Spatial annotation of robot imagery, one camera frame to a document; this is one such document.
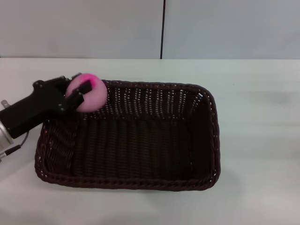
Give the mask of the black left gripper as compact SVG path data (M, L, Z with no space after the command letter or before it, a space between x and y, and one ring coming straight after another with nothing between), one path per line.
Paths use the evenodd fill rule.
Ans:
M29 96L2 110L0 121L10 136L18 138L49 118L76 110L84 102L84 94L92 91L91 82L87 80L67 94L71 80L78 76L80 73L70 80L61 76L48 81L35 81Z

